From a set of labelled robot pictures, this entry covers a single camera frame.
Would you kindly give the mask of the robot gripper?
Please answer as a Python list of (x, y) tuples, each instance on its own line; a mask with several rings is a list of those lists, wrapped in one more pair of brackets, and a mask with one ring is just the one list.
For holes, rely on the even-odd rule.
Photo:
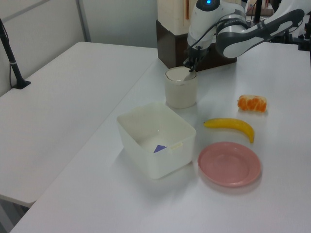
[[(202, 60), (202, 50), (207, 50), (215, 34), (215, 23), (194, 22), (190, 23), (187, 37), (187, 57), (183, 62), (184, 67), (190, 71), (197, 71), (197, 67)], [(197, 50), (195, 56), (191, 49)]]

